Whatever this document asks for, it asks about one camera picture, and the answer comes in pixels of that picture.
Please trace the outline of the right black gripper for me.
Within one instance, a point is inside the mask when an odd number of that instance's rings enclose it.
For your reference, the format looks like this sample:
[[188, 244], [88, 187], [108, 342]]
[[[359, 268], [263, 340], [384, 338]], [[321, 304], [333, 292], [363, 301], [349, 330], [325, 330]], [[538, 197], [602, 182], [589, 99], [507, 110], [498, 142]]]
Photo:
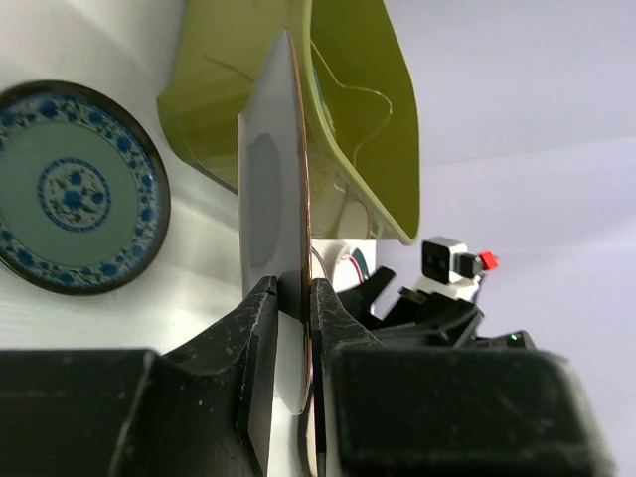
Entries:
[[416, 348], [537, 348], [525, 330], [493, 337], [480, 335], [479, 326], [485, 315], [478, 305], [438, 292], [402, 288], [386, 317], [376, 317], [371, 311], [372, 305], [395, 276], [391, 269], [381, 266], [362, 283], [337, 293], [344, 309], [383, 343]]

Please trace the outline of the grey deer snowflake plate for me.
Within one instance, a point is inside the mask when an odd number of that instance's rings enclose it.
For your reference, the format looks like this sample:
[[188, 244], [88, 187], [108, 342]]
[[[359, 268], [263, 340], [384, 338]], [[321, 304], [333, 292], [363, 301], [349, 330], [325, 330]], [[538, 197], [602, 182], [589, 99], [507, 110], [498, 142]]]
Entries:
[[242, 288], [277, 280], [274, 390], [292, 414], [310, 384], [311, 233], [307, 139], [290, 33], [280, 32], [238, 116]]

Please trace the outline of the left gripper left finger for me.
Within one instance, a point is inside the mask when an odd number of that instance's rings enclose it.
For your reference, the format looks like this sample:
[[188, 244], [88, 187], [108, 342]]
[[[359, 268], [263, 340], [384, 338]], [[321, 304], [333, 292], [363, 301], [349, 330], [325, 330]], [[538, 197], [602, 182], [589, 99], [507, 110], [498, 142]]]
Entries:
[[5, 476], [263, 476], [278, 328], [277, 281], [167, 354], [1, 355]]

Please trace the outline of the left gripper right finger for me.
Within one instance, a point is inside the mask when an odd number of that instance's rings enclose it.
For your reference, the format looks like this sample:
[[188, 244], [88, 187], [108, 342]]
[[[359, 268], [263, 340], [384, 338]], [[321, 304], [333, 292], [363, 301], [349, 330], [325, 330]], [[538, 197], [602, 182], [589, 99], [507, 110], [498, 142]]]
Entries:
[[569, 362], [523, 349], [399, 348], [314, 281], [321, 476], [612, 476], [611, 451]]

